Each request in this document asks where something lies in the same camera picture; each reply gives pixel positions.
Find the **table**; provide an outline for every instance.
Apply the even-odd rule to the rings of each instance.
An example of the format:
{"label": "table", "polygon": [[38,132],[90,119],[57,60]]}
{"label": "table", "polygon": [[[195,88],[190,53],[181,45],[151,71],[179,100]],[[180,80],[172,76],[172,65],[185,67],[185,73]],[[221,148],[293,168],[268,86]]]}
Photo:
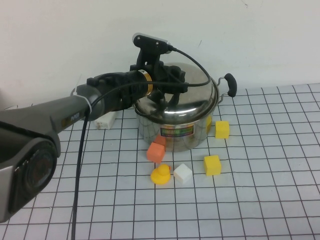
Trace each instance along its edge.
{"label": "table", "polygon": [[[133,109],[110,130],[88,126],[80,178],[76,237],[179,240],[320,240],[320,84],[241,90],[226,97],[213,122],[230,123],[229,139],[214,127],[197,148],[167,152],[173,176],[155,186]],[[8,222],[3,240],[66,240],[71,235],[82,122],[59,134],[61,156],[49,185]],[[219,155],[222,173],[206,176],[203,158]]]}

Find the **black pot handle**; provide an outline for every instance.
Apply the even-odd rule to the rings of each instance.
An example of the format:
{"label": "black pot handle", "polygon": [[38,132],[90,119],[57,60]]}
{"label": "black pot handle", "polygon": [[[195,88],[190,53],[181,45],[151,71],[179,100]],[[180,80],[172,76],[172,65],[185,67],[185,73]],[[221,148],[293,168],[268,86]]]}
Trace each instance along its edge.
{"label": "black pot handle", "polygon": [[224,93],[221,95],[220,101],[218,103],[221,103],[224,99],[224,96],[228,95],[231,98],[234,98],[237,94],[237,81],[234,78],[234,76],[232,76],[231,73],[227,73],[225,76],[220,77],[219,81],[218,81],[218,86],[220,85],[221,79],[225,79],[228,83],[228,87],[229,87],[229,91],[227,93]]}
{"label": "black pot handle", "polygon": [[235,79],[234,76],[232,76],[231,73],[227,73],[225,76],[224,76],[224,79],[227,81],[228,83],[228,87],[229,87],[229,91],[228,91],[228,96],[231,97],[231,98],[234,98],[237,94],[237,81]]}

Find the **metal pot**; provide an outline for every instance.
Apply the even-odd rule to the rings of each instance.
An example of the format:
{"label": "metal pot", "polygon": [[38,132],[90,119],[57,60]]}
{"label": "metal pot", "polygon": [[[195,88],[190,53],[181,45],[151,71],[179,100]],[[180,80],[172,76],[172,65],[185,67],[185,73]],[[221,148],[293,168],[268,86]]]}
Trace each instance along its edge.
{"label": "metal pot", "polygon": [[[196,66],[186,63],[167,65],[178,66],[185,71],[187,83],[203,83],[207,80]],[[220,97],[218,85],[221,79],[226,79],[229,91]],[[237,82],[230,73],[220,77],[218,84],[211,80],[212,84],[189,87],[185,93],[172,95],[153,92],[139,99],[134,108],[143,139],[151,144],[157,136],[164,137],[167,152],[193,149],[205,140],[208,136],[207,118],[225,95],[233,98],[237,93]]]}

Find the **pot label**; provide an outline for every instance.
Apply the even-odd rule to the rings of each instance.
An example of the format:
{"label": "pot label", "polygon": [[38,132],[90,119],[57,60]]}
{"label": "pot label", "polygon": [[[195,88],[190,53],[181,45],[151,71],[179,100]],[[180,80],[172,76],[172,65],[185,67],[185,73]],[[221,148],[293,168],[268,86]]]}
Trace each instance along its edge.
{"label": "pot label", "polygon": [[176,129],[170,129],[170,128],[160,128],[161,136],[166,138],[178,138],[178,137],[184,137],[188,135],[194,134],[194,126],[188,126],[184,128],[176,128]]}

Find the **toy duck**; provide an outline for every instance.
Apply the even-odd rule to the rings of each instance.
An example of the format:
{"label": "toy duck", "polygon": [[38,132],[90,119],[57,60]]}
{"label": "toy duck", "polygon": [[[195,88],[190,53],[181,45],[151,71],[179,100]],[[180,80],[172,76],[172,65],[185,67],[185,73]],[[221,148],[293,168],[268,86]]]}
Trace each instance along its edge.
{"label": "toy duck", "polygon": [[170,180],[170,167],[167,164],[161,164],[154,169],[150,175],[154,184],[166,184]]}

